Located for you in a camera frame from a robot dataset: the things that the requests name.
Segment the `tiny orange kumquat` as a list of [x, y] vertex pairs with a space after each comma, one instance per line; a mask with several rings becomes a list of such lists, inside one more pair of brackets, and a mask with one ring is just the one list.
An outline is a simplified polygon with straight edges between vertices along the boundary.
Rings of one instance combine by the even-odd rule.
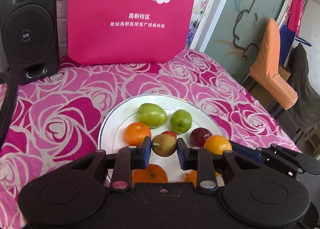
[[[216, 179], [217, 179], [217, 185], [219, 187], [222, 187], [224, 186], [224, 181], [222, 179], [222, 176], [220, 173], [218, 172], [215, 172], [215, 176], [216, 176]], [[197, 172], [195, 170], [193, 170], [192, 172], [186, 174], [184, 176], [184, 182], [191, 182], [193, 184], [194, 187], [196, 187], [196, 177], [197, 177]]]

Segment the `yellow orange lemon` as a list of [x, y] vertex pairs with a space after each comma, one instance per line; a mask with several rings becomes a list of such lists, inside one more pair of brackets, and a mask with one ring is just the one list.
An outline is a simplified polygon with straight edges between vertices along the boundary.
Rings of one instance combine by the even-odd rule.
[[222, 155], [225, 150], [233, 150], [230, 141], [220, 135], [209, 137], [204, 144], [204, 148], [216, 155]]

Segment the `dark red plum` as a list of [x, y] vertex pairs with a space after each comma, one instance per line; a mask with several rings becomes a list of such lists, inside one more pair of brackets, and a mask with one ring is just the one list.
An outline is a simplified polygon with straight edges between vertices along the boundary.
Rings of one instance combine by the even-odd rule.
[[196, 128], [190, 134], [190, 145], [192, 147], [204, 147], [206, 140], [212, 135], [206, 128]]

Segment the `tangerine orange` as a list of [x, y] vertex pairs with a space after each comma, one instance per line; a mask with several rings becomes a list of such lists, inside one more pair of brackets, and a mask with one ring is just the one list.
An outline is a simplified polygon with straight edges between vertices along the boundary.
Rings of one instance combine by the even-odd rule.
[[129, 146], [140, 147], [145, 137], [151, 137], [151, 129], [144, 123], [134, 122], [125, 128], [124, 141]]

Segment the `small mandarin orange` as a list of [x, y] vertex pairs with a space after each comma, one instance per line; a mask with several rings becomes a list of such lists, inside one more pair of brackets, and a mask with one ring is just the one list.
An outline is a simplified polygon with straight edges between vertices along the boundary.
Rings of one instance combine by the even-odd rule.
[[149, 164], [147, 169], [136, 169], [132, 173], [132, 184], [135, 183], [168, 183], [165, 170], [156, 164]]

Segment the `brown longan fruit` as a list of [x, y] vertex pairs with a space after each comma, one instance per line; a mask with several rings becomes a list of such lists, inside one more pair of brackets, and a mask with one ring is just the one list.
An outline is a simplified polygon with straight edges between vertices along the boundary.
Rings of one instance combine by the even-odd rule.
[[167, 134], [160, 134], [155, 136], [151, 141], [153, 152], [161, 157], [169, 157], [177, 149], [177, 142], [174, 137]]

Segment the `round green apple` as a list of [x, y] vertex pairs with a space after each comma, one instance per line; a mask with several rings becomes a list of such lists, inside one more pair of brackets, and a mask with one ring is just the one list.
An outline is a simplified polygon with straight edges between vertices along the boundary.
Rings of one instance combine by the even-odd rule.
[[170, 119], [170, 127], [177, 134], [186, 133], [192, 125], [191, 114], [183, 109], [176, 110]]

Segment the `red yellow small apple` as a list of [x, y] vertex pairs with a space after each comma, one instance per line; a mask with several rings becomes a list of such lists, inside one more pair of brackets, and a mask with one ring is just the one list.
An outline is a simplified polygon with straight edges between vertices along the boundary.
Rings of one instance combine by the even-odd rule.
[[176, 133], [175, 132], [173, 132], [173, 131], [163, 131], [163, 133], [162, 134], [165, 134], [165, 135], [170, 135], [170, 136], [172, 136], [174, 139], [177, 139], [177, 135], [176, 135]]

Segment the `oblong green apple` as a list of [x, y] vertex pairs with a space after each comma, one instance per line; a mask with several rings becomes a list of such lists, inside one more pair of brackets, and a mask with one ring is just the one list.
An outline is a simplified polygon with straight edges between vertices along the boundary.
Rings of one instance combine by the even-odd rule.
[[167, 122], [167, 114], [157, 104], [144, 103], [137, 111], [137, 120], [149, 128], [158, 128]]

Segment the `white round plate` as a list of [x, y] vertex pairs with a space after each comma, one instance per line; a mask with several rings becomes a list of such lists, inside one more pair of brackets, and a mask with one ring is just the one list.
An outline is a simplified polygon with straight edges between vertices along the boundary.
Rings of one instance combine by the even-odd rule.
[[[203, 110], [195, 105], [164, 94], [145, 94], [124, 100], [115, 106], [106, 116], [100, 128], [98, 136], [98, 148], [103, 149], [107, 154], [117, 153], [121, 148], [128, 147], [124, 141], [125, 128], [131, 123], [138, 122], [137, 111], [144, 103], [154, 103], [160, 106], [167, 114], [167, 122], [158, 128], [151, 129], [151, 137], [171, 131], [170, 119], [172, 114], [179, 109], [188, 111], [193, 119], [191, 128], [183, 134], [178, 134], [178, 139], [184, 139], [188, 147], [190, 145], [190, 134], [196, 128], [206, 128], [213, 135], [226, 137], [214, 120]], [[183, 182], [184, 176], [192, 170], [181, 170], [177, 153], [169, 157], [161, 157], [151, 152], [149, 164], [161, 166], [167, 173], [168, 182]]]

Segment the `dark green coat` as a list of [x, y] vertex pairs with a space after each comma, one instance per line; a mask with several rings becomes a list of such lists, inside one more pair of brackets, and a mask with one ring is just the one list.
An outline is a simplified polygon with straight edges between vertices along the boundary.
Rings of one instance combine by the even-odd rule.
[[308, 128], [319, 122], [319, 93], [310, 84], [308, 59], [302, 44], [291, 51], [288, 67], [291, 75], [287, 82], [297, 92], [298, 99], [287, 111], [281, 109], [275, 119], [293, 125], [296, 131], [292, 139], [297, 143]]

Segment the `pink rose tablecloth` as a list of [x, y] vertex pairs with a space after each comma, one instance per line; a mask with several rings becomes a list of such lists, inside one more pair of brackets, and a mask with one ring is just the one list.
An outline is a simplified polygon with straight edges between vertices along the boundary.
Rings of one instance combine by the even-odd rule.
[[165, 64], [100, 66], [63, 57], [57, 74], [19, 88], [1, 148], [1, 228], [24, 226], [17, 197], [27, 182], [95, 150], [109, 111], [149, 93], [191, 102], [236, 143], [296, 150], [263, 106], [203, 53], [185, 50]]

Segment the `pink paper bag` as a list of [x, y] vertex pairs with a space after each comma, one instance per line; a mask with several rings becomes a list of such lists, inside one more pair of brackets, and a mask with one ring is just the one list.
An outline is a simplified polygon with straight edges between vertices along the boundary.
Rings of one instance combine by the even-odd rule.
[[194, 0], [68, 0], [68, 55], [83, 65], [165, 63], [184, 50]]

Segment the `pink hanging bag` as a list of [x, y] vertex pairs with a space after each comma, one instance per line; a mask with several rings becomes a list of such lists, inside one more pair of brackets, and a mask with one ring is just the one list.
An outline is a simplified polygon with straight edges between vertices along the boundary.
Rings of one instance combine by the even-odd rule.
[[287, 27], [290, 31], [299, 35], [301, 19], [303, 14], [304, 0], [292, 0], [290, 8], [290, 16], [287, 22]]

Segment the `black loudspeaker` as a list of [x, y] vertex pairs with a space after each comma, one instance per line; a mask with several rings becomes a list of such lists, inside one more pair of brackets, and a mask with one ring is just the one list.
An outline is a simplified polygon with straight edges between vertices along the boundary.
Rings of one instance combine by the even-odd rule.
[[58, 72], [56, 0], [1, 0], [1, 36], [10, 71], [20, 85]]

